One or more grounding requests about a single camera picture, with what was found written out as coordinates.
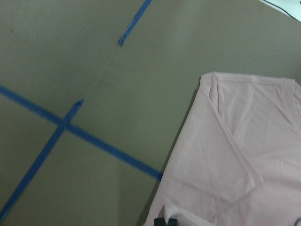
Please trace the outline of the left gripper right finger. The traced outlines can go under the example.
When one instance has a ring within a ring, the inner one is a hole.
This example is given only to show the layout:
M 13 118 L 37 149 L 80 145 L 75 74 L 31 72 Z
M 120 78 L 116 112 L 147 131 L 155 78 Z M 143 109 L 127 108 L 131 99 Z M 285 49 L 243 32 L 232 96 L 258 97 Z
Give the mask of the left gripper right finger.
M 177 226 L 177 219 L 169 219 L 167 226 Z

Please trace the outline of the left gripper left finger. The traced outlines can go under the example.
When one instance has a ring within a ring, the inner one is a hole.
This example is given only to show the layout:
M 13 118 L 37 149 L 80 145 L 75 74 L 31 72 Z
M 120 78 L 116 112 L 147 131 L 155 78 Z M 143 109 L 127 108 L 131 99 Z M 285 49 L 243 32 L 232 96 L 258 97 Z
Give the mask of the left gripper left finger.
M 165 219 L 164 218 L 154 219 L 154 226 L 166 226 Z

